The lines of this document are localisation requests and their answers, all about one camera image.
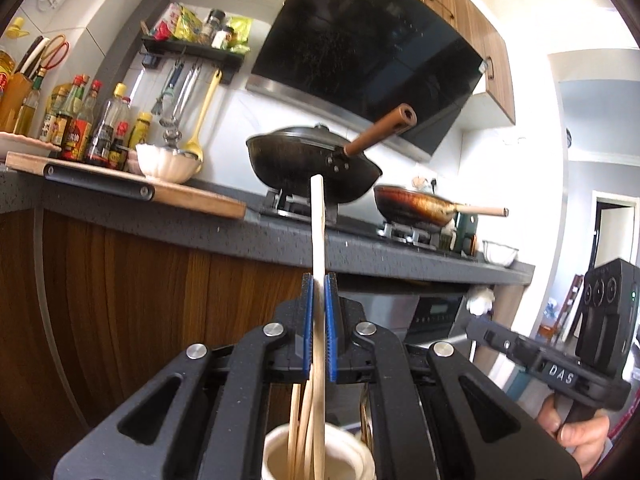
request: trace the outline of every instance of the gas stove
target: gas stove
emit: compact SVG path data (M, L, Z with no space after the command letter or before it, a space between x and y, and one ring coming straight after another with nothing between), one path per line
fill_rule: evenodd
M337 204L325 204L325 207L325 227L328 231L404 245L417 250L433 251L453 258L474 259L439 248L440 229L436 226L425 226L425 229L418 229L395 222L384 222L382 225L373 224L338 214ZM311 224L311 206L308 200L299 196L287 195L281 191L268 191L260 208L260 213L265 216Z

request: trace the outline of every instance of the black glass range hood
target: black glass range hood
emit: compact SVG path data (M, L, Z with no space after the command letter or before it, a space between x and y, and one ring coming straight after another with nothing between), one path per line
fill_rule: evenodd
M418 123L401 137L431 155L481 66L420 0L286 0L247 86L357 128L406 102Z

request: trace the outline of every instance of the wok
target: wok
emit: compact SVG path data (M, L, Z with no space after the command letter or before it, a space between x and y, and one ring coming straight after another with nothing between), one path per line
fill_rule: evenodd
M321 174L325 200L341 204L363 196L382 175L362 152L415 123L414 110L402 104L351 142L316 124L249 137L246 145L254 173L266 186L309 198L309 181Z
M444 227L456 213L508 216L500 207L456 204L439 196L410 191L399 186L376 186L373 190L378 211L388 222L425 227Z

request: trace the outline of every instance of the wooden cutting board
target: wooden cutting board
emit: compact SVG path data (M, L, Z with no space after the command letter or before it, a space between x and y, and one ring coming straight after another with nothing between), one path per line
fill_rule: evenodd
M225 218L244 218L244 212L246 211L246 204L244 202L239 202L238 200L203 189L182 186L181 184L151 181L143 176L126 173L124 171L107 170L106 168L97 168L95 166L89 166L88 164L57 160L56 158L15 152L8 152L6 154L6 166L12 170L45 176L44 171L47 165L71 168L77 171L79 176L87 173L98 174L103 177L106 176L109 179L113 179L113 181L111 181L112 184L117 184L122 181L145 184L150 190L150 200L152 202L159 202Z

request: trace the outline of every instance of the metal screw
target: metal screw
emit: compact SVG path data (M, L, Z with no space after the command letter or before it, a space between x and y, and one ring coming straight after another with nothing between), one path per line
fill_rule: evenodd
M433 345L433 351L438 357L451 357L453 355L453 345L446 341L438 341Z
M356 325L356 332L360 335L374 335L376 330L376 326L369 321L363 321Z
M268 323L262 331L265 336L276 337L284 332L284 327L280 323Z
M200 359L207 354L207 347L202 343L194 343L187 348L187 357L189 359Z

